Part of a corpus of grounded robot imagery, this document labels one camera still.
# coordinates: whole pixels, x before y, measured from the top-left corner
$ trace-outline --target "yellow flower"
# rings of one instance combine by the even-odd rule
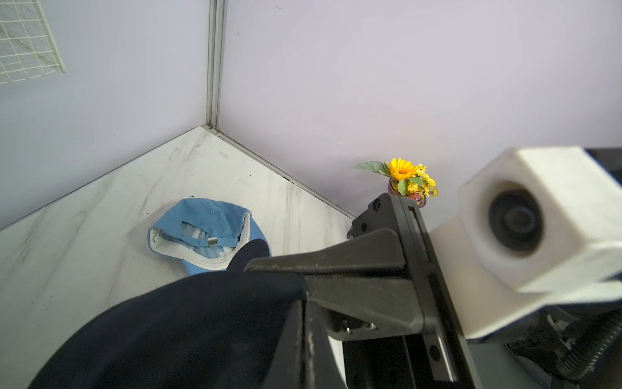
[[[425,170],[427,169],[427,166],[423,166],[422,164],[419,164],[415,167],[415,169],[417,170],[417,175],[422,176],[425,174]]]
[[[408,184],[408,191],[410,193],[421,192],[421,187],[414,182],[411,182],[410,184]]]
[[[406,162],[405,159],[396,160],[393,158],[391,163],[387,162],[391,170],[391,176],[398,181],[406,178],[414,177],[417,174],[417,169],[412,165],[411,161]]]
[[[436,181],[434,181],[428,173],[419,174],[419,177],[426,180],[430,186],[436,186]]]

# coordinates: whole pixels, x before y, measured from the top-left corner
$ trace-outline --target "white marble surface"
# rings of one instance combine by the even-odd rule
[[[351,223],[195,128],[0,231],[1,388],[25,388],[105,309],[186,276],[179,261],[149,251],[146,236],[191,196],[250,209],[273,255],[343,241]]]

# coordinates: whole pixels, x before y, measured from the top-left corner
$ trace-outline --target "sunflower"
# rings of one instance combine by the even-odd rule
[[[401,181],[406,178],[414,177],[417,174],[417,168],[412,165],[411,161],[406,162],[405,159],[395,159],[391,163],[386,163],[389,165],[391,170],[391,177],[393,177],[397,181]]]

